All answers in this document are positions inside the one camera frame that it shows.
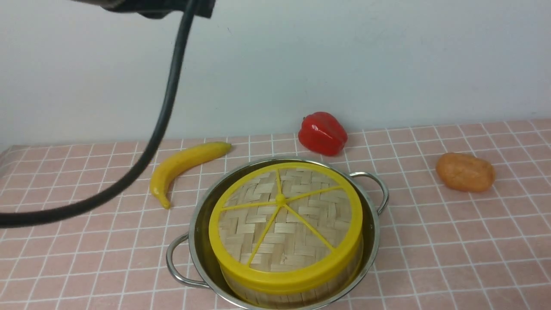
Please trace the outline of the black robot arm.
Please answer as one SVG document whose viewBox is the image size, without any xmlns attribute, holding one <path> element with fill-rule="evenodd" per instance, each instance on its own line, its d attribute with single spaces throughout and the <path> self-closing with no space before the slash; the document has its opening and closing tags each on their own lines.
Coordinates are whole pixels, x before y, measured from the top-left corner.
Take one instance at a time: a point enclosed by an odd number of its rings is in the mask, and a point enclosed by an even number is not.
<svg viewBox="0 0 551 310">
<path fill-rule="evenodd" d="M 189 12 L 211 18 L 214 0 L 77 0 L 78 3 L 98 6 L 109 12 L 136 13 L 148 19 L 163 19 L 171 12 Z"/>
</svg>

